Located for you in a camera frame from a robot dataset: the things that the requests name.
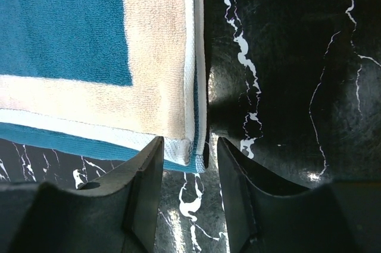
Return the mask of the teal beige Doraemon towel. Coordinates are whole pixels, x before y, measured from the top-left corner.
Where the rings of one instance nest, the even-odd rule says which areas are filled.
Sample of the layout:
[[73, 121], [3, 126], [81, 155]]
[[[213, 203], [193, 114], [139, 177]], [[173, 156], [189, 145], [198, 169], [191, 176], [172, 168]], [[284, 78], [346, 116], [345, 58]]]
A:
[[204, 0], [1, 0], [1, 138], [205, 170]]

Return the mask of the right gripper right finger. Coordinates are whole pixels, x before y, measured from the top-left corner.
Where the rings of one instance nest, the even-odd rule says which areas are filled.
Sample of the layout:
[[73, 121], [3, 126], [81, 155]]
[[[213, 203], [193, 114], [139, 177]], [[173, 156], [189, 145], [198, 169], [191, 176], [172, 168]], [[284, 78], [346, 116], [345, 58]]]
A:
[[231, 252], [380, 251], [380, 182], [306, 188], [226, 138], [218, 139], [217, 159]]

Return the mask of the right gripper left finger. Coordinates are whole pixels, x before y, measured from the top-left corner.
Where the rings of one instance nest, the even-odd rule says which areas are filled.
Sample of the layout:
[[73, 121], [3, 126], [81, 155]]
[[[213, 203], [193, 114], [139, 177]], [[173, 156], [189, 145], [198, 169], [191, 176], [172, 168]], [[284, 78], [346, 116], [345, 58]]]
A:
[[164, 164], [156, 137], [81, 188], [1, 183], [2, 252], [152, 252]]

